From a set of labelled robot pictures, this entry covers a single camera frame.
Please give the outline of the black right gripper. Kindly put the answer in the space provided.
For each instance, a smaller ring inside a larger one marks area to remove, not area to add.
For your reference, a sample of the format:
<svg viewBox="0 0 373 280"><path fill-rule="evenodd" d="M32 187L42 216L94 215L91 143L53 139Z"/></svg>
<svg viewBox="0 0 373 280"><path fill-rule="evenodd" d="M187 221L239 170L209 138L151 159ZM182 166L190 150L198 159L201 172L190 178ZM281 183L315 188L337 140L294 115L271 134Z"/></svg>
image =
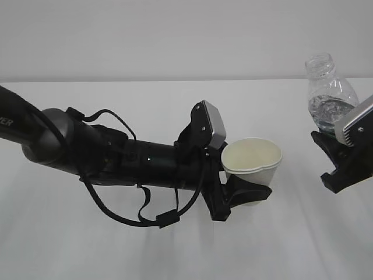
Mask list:
<svg viewBox="0 0 373 280"><path fill-rule="evenodd" d="M312 131L311 137L336 168L321 175L324 186L333 193L372 177L372 141L348 147L321 132Z"/></svg>

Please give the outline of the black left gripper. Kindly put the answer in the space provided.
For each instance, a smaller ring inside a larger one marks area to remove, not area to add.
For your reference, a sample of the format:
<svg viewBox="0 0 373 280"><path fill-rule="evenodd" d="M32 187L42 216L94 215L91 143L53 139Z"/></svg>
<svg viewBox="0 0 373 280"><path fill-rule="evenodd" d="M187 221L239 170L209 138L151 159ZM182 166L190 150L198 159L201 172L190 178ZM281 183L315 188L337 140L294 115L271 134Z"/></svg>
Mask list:
<svg viewBox="0 0 373 280"><path fill-rule="evenodd" d="M231 214L230 208L268 199L272 189L266 185L252 183L236 175L231 175L225 184L221 183L221 155L227 145L224 141L218 149L197 146L187 149L180 145L175 146L177 180L185 184L193 174L197 175L192 188L195 192L189 202L177 211L178 216L186 213L200 194L213 221L226 221Z"/></svg>

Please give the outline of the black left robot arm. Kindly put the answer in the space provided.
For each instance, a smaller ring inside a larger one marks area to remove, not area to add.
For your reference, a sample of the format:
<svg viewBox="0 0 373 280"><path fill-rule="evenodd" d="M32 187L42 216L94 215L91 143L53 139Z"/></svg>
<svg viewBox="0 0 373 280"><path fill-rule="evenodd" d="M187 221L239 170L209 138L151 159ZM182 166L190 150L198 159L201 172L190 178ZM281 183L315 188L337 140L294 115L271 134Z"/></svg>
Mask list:
<svg viewBox="0 0 373 280"><path fill-rule="evenodd" d="M220 181L226 132L215 106L203 100L191 111L190 123L172 145L140 141L132 130L122 132L95 124L91 116L68 108L39 110L18 94L1 88L1 138L20 144L29 161L75 174L99 209L125 225L163 228L177 223L202 195L214 221L225 221L233 207L266 200L266 183L230 175ZM95 186L137 186L150 201L150 186L191 190L182 208L159 214L155 220L130 220L112 212Z"/></svg>

